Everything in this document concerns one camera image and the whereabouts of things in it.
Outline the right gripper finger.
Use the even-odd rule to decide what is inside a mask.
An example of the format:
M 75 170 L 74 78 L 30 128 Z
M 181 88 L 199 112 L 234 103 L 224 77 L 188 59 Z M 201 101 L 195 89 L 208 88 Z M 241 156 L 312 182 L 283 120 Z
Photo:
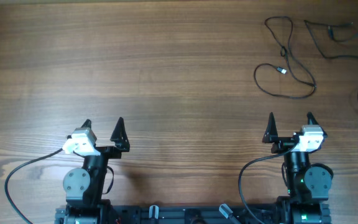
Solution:
M 268 117 L 267 128 L 265 130 L 264 136 L 262 138 L 263 143 L 275 143 L 278 141 L 278 133 L 275 122 L 275 117 L 272 112 L 270 112 Z
M 315 119 L 315 117 L 313 116 L 312 112 L 308 112 L 306 117 L 308 119 L 308 124 L 318 125 L 321 128 L 324 138 L 326 138 L 328 136 L 326 131 L 318 124 L 318 122 Z

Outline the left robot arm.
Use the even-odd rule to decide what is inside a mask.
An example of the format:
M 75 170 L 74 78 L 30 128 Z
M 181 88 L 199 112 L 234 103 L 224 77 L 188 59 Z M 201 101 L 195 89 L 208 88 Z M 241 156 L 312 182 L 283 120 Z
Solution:
M 77 154 L 84 159 L 80 168 L 70 170 L 63 179 L 67 205 L 55 214 L 55 223 L 120 223 L 121 218 L 109 199 L 103 199 L 103 187 L 110 159 L 120 159 L 130 151 L 124 119 L 119 118 L 110 137 L 112 146 L 97 146 L 97 137 L 91 120 L 76 128 L 63 145 L 67 154 Z

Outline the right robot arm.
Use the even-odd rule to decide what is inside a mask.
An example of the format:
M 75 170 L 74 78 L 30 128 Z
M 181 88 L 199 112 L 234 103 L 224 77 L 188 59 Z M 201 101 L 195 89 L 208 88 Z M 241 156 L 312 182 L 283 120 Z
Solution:
M 273 113 L 269 114 L 263 143 L 271 143 L 271 153 L 284 158 L 282 174 L 289 191 L 278 197 L 275 203 L 275 223 L 331 223 L 329 190 L 334 177 L 333 170 L 322 163 L 312 164 L 309 155 L 321 149 L 327 138 L 326 132 L 307 114 L 307 124 L 292 137 L 280 137 Z

